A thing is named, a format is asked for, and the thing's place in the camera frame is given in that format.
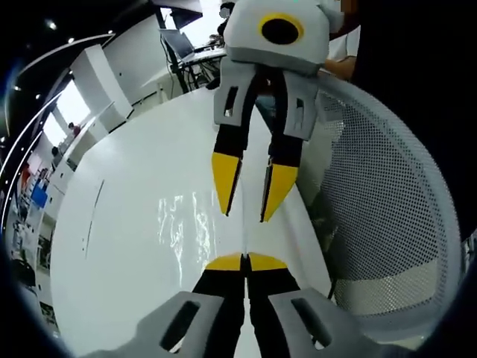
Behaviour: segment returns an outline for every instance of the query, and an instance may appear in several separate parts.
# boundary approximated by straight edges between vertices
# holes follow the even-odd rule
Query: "mesh chair back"
[[[336,303],[381,342],[426,335],[461,274],[444,179],[383,104],[332,76],[319,81],[318,118],[332,133],[321,189],[335,221],[327,255],[338,278]]]

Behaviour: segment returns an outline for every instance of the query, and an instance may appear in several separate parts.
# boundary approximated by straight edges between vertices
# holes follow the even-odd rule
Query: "office desk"
[[[330,282],[294,187],[259,223],[270,133],[257,110],[232,212],[217,208],[211,156],[213,91],[199,89],[143,113],[91,148],[68,185],[51,251],[51,291],[74,354],[114,349],[205,265],[244,250],[288,264],[301,287]],[[236,356],[259,357],[246,310]]]
[[[164,67],[157,73],[155,73],[151,78],[149,78],[146,82],[141,85],[141,89],[150,86],[151,84],[156,84],[160,82],[164,77],[169,76],[169,71],[167,67]]]
[[[183,58],[182,61],[179,62],[179,71],[181,71],[182,76],[184,76],[186,71],[189,71],[189,76],[192,72],[192,81],[194,83],[195,89],[198,89],[199,84],[197,82],[197,78],[194,74],[192,67],[197,65],[200,66],[205,63],[212,63],[213,61],[219,60],[226,55],[227,55],[227,52],[225,51],[225,48],[216,48],[215,50],[208,50],[208,51],[199,52],[197,54],[191,54]],[[204,69],[202,66],[200,66],[200,70],[205,75]]]

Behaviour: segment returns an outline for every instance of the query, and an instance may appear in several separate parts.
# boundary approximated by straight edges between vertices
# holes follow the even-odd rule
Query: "computer monitor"
[[[161,28],[159,32],[180,59],[194,52],[194,46],[192,46],[187,36],[181,34],[179,30]]]

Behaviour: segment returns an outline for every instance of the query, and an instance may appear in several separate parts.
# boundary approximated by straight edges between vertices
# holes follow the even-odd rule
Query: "person's arm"
[[[356,57],[349,56],[342,61],[325,60],[324,69],[341,80],[349,81],[355,70]]]

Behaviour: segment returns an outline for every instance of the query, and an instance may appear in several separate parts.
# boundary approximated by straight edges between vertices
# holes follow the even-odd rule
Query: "robotic arm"
[[[297,179],[303,140],[315,126],[316,74],[328,55],[329,33],[342,23],[339,12],[315,0],[240,0],[224,32],[227,57],[214,97],[220,125],[212,170],[221,211],[230,211],[239,179],[255,99],[268,81],[277,117],[260,221],[268,221]]]

